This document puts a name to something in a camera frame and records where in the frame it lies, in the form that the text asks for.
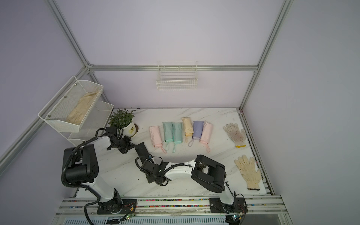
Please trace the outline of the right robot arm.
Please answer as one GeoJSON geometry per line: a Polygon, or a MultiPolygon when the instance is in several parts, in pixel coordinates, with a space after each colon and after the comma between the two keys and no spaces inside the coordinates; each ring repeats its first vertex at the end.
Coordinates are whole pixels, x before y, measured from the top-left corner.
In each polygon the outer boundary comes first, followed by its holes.
{"type": "Polygon", "coordinates": [[[226,167],[204,155],[185,163],[170,163],[161,161],[156,164],[151,155],[138,156],[135,159],[137,168],[146,176],[148,183],[166,186],[175,179],[190,178],[218,197],[210,198],[212,213],[242,213],[248,212],[245,198],[232,192],[226,181],[226,167]]]}

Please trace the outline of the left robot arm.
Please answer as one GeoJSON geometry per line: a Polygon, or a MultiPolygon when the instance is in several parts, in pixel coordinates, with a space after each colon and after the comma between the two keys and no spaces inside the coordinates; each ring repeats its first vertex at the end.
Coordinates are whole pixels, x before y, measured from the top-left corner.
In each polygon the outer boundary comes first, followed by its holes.
{"type": "Polygon", "coordinates": [[[99,175],[97,152],[118,149],[125,154],[134,148],[131,138],[116,127],[99,128],[95,136],[73,148],[64,150],[61,182],[69,188],[83,188],[96,197],[95,202],[85,205],[97,205],[97,214],[129,215],[135,211],[136,200],[123,201],[116,188],[110,186],[99,175]]]}

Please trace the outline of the black umbrella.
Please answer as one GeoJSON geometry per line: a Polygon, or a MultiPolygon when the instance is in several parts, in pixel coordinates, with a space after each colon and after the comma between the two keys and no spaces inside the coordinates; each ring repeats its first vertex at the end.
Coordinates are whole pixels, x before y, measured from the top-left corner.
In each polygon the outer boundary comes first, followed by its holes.
{"type": "Polygon", "coordinates": [[[145,161],[142,165],[148,183],[161,183],[161,165],[145,161]]]}

